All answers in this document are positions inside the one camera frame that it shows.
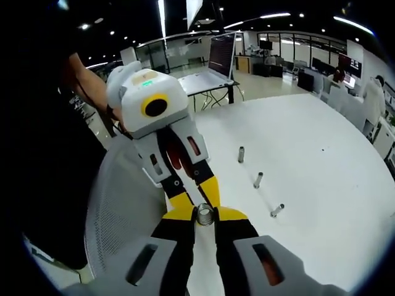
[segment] cable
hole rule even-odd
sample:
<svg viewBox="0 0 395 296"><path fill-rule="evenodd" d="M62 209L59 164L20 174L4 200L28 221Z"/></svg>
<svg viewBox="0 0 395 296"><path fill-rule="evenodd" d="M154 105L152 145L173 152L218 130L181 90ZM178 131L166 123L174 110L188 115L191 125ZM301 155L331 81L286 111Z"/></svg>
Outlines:
<svg viewBox="0 0 395 296"><path fill-rule="evenodd" d="M227 91L227 93L224 94L223 97L222 97L221 99L219 99L219 100L214 99L215 102L211 105L211 109L212 109L212 107L213 107L215 104L218 104L218 106L221 106L220 101L222 101L222 100L228 95L228 93L229 93L229 92Z"/></svg>
<svg viewBox="0 0 395 296"><path fill-rule="evenodd" d="M240 95L241 95L241 97L242 97L242 99L243 99L243 102L245 102L245 100L244 100L244 95L243 95L243 93L241 92L241 89L239 88L238 85L236 85L236 87L237 87L237 89L238 89L239 92L240 92Z"/></svg>
<svg viewBox="0 0 395 296"><path fill-rule="evenodd" d="M77 77L75 77L75 80L77 81L79 87L81 88L82 92L83 92L84 95L85 95L85 99L87 100L86 103L89 104L91 107L95 108L95 109L98 111L99 114L100 114L100 113L103 113L103 112L100 110L100 108L93 102L93 100L91 99L91 97L89 97L89 95L86 93L85 89L82 87L82 85L81 85L81 83L80 83L80 80L78 80ZM114 123L111 119L109 119L108 123L110 123L111 127L114 127L114 128L115 128L116 130L118 130L122 135L128 137L129 139L133 139L127 132L122 131L118 126L116 126L115 123Z"/></svg>
<svg viewBox="0 0 395 296"><path fill-rule="evenodd" d="M204 101L204 104L203 104L203 106L202 106L201 111L205 110L205 109L211 104L211 102L212 102L212 97L210 97L210 96L207 94L207 92L202 93L202 95L206 97L206 100Z"/></svg>

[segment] laptop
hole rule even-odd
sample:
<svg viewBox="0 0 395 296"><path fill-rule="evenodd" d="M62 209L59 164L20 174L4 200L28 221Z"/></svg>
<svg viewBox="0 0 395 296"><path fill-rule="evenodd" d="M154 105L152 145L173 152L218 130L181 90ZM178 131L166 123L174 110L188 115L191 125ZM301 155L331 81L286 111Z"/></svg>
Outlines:
<svg viewBox="0 0 395 296"><path fill-rule="evenodd" d="M211 38L208 68L202 72L178 79L187 95L193 96L234 83L231 74L235 44L235 32Z"/></svg>

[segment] metal peg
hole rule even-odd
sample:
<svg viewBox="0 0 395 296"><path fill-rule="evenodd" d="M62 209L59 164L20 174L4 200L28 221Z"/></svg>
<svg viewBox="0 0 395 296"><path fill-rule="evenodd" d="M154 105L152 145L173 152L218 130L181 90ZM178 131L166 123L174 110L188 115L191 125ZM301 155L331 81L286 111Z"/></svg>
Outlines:
<svg viewBox="0 0 395 296"><path fill-rule="evenodd" d="M263 176L264 176L264 174L260 171L260 172L258 173L257 180L254 182L254 188L255 188L255 189L258 189L258 188L259 188L259 184L260 184L260 182L261 182Z"/></svg>
<svg viewBox="0 0 395 296"><path fill-rule="evenodd" d="M244 147L241 146L239 148L239 158L238 158L239 163L243 163L244 162Z"/></svg>
<svg viewBox="0 0 395 296"><path fill-rule="evenodd" d="M276 217L277 217L277 214L278 214L279 212L281 212L284 208L285 208L284 204L281 203L277 208L274 209L274 211L270 212L270 216L271 216L272 218L276 218Z"/></svg>

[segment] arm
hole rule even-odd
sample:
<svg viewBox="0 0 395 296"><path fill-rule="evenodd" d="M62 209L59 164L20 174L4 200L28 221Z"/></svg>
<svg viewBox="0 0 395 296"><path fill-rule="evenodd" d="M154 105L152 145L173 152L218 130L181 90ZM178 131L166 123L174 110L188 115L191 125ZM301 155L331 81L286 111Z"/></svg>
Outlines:
<svg viewBox="0 0 395 296"><path fill-rule="evenodd" d="M95 107L104 113L107 112L107 86L105 82L95 73L85 68L77 53L72 54L66 61L63 68L63 81L85 102L90 104L89 99L91 99ZM121 119L120 109L114 109L113 113L119 120Z"/></svg>

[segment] person in white shirt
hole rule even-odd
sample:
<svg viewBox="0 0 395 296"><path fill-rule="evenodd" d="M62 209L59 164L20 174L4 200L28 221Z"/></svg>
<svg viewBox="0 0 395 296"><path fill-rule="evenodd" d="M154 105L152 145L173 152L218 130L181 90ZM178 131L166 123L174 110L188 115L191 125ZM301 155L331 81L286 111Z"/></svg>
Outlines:
<svg viewBox="0 0 395 296"><path fill-rule="evenodd" d="M371 78L365 85L362 97L364 98L364 109L366 114L366 122L363 134L367 137L377 125L380 116L385 114L385 98L384 98L384 78L377 75Z"/></svg>
<svg viewBox="0 0 395 296"><path fill-rule="evenodd" d="M346 77L344 70L337 67L334 74L329 75L328 79L337 83L340 86L340 89L348 93L347 87L343 83L344 77Z"/></svg>

